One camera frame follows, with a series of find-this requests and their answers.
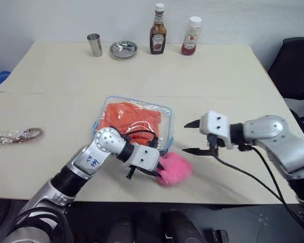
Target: orange cloth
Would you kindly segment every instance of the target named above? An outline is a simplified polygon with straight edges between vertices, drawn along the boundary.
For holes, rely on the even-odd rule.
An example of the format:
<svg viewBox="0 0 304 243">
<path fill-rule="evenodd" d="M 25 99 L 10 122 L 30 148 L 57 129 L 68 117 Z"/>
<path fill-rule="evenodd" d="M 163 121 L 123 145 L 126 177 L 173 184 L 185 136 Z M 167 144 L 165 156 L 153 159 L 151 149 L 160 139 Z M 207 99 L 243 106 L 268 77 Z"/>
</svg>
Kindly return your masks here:
<svg viewBox="0 0 304 243">
<path fill-rule="evenodd" d="M 150 130 L 159 136 L 161 113 L 154 110 L 143 109 L 139 105 L 119 102 L 107 105 L 104 116 L 100 120 L 97 131 L 101 128 L 113 126 L 122 134 L 136 130 Z M 132 142 L 147 145 L 154 137 L 150 133 L 134 133 L 130 135 Z"/>
</svg>

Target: white wall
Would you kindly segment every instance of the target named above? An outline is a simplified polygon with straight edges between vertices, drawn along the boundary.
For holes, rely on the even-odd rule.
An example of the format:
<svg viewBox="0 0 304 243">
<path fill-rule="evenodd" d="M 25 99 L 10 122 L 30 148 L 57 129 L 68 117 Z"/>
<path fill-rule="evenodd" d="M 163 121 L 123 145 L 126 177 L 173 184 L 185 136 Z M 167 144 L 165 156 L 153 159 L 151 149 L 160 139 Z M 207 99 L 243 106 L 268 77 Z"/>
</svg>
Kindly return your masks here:
<svg viewBox="0 0 304 243">
<path fill-rule="evenodd" d="M 148 42 L 154 4 L 165 4 L 168 42 L 180 43 L 189 16 L 203 18 L 202 44 L 248 44 L 270 67 L 281 41 L 304 36 L 304 0 L 0 0 L 0 71 L 33 41 Z"/>
</svg>

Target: black chair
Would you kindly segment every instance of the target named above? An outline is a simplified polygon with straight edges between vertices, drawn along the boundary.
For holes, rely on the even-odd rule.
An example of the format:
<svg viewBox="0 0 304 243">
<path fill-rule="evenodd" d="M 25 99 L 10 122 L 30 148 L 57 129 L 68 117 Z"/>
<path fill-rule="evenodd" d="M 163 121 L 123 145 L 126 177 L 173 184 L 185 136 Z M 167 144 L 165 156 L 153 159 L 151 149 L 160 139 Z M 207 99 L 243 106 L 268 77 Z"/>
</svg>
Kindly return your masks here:
<svg viewBox="0 0 304 243">
<path fill-rule="evenodd" d="M 304 37 L 283 40 L 268 74 L 283 98 L 304 100 Z M 304 117 L 292 114 L 304 132 Z"/>
</svg>

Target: pink pom-pom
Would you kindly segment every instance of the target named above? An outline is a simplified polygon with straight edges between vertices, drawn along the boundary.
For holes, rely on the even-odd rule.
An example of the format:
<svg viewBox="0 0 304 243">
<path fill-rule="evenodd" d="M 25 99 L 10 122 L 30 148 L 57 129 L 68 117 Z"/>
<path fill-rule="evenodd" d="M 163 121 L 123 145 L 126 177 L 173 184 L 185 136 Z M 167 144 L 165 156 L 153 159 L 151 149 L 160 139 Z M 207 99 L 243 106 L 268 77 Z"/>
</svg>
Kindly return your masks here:
<svg viewBox="0 0 304 243">
<path fill-rule="evenodd" d="M 167 153 L 159 160 L 164 170 L 157 169 L 161 177 L 158 181 L 163 185 L 175 185 L 186 179 L 192 173 L 192 165 L 188 160 L 174 152 Z"/>
</svg>

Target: floor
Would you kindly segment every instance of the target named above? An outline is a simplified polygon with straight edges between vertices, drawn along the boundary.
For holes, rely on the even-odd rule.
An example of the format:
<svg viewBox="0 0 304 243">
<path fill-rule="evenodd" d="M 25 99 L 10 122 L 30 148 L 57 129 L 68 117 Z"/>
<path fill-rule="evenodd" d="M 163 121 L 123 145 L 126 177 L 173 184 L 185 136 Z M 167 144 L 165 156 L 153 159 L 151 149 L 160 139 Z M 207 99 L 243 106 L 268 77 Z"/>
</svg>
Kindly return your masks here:
<svg viewBox="0 0 304 243">
<path fill-rule="evenodd" d="M 13 200 L 8 218 L 11 221 L 26 201 Z M 291 205 L 304 218 L 300 205 Z M 129 215 L 136 226 L 136 242 L 161 243 L 161 213 L 168 210 L 185 213 L 205 239 L 210 229 L 224 229 L 230 243 L 304 243 L 304 232 L 282 205 L 212 206 L 195 204 L 74 202 L 67 217 L 76 243 L 104 242 L 112 224 L 121 216 Z M 9 222 L 0 227 L 0 242 Z"/>
</svg>

